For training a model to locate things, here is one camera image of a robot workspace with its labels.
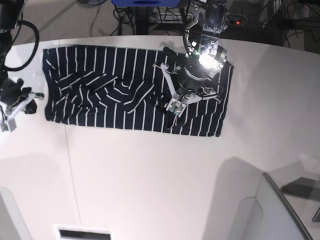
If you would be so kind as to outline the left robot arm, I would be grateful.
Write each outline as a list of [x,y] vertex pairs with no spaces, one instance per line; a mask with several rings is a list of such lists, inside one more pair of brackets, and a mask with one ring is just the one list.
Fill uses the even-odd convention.
[[187,93],[216,97],[224,88],[214,81],[227,62],[227,50],[220,35],[229,26],[229,11],[224,0],[184,0],[178,4],[184,27],[182,40],[186,51],[179,84]]

